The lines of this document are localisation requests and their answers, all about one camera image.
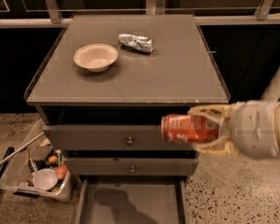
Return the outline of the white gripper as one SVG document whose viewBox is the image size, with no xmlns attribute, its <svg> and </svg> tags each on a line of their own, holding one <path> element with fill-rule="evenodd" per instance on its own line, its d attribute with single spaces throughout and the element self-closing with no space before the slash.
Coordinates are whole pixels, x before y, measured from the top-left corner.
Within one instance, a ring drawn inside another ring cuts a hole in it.
<svg viewBox="0 0 280 224">
<path fill-rule="evenodd" d="M 231 138 L 223 135 L 208 143 L 191 145 L 207 155 L 237 156 L 239 150 L 251 159 L 280 158 L 276 128 L 279 106 L 279 103 L 264 101 L 193 106 L 189 115 L 205 117 L 219 125 L 231 120 Z"/>
</svg>

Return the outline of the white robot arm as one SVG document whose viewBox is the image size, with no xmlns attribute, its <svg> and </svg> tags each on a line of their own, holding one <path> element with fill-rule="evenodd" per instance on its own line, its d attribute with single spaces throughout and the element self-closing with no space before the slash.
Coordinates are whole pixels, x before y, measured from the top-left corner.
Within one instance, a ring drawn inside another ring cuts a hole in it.
<svg viewBox="0 0 280 224">
<path fill-rule="evenodd" d="M 254 160 L 280 158 L 280 66 L 259 100 L 199 105 L 189 113 L 219 126 L 217 140 L 193 145 L 200 153 L 244 155 Z"/>
</svg>

